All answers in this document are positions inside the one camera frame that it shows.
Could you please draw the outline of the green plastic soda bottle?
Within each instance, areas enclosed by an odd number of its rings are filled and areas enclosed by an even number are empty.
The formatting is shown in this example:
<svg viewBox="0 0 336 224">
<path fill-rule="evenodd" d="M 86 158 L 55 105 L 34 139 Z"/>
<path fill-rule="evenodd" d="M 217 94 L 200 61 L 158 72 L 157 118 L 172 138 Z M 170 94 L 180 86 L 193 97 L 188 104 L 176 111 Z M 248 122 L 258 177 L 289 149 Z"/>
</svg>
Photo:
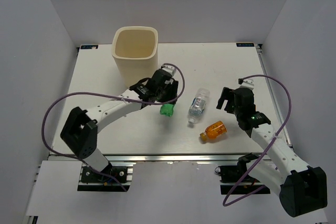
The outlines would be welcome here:
<svg viewBox="0 0 336 224">
<path fill-rule="evenodd" d="M 175 104 L 164 104 L 160 108 L 160 114 L 168 117 L 172 117 L 174 113 Z"/>
</svg>

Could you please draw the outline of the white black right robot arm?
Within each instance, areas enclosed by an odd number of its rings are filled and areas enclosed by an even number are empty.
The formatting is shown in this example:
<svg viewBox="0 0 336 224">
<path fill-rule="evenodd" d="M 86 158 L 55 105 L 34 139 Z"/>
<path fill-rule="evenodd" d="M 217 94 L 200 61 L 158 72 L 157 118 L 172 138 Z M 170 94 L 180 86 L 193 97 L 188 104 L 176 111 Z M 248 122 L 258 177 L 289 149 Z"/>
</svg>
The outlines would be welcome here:
<svg viewBox="0 0 336 224">
<path fill-rule="evenodd" d="M 322 168 L 311 167 L 280 137 L 275 136 L 271 121 L 256 110 L 252 89 L 224 87 L 218 109 L 234 114 L 239 127 L 256 142 L 274 166 L 259 161 L 255 154 L 238 160 L 237 175 L 247 182 L 257 179 L 279 197 L 285 212 L 297 217 L 328 205 L 327 176 Z"/>
</svg>

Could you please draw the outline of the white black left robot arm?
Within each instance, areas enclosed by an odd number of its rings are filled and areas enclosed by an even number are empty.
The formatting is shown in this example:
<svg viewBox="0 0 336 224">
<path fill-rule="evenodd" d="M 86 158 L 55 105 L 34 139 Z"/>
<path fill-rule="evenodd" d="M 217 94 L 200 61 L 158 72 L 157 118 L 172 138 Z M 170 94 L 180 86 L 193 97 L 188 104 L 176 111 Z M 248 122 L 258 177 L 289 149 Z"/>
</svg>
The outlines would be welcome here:
<svg viewBox="0 0 336 224">
<path fill-rule="evenodd" d="M 93 169 L 101 182 L 110 178 L 112 165 L 97 148 L 98 133 L 109 124 L 148 105 L 170 104 L 177 101 L 176 67 L 164 64 L 152 77 L 130 86 L 118 97 L 90 109 L 73 108 L 62 128 L 60 137 L 74 153 Z"/>
</svg>

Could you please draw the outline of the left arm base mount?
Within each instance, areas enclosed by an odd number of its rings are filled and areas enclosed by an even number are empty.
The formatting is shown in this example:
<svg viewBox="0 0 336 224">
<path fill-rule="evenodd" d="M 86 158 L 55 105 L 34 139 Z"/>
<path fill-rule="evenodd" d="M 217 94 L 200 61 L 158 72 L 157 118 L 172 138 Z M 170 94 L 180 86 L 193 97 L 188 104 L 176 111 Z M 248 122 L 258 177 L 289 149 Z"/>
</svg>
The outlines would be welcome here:
<svg viewBox="0 0 336 224">
<path fill-rule="evenodd" d="M 77 191 L 86 192 L 126 192 L 129 190 L 134 163 L 112 163 L 110 176 L 118 180 L 119 184 L 110 177 L 94 173 L 87 165 L 82 165 Z"/>
</svg>

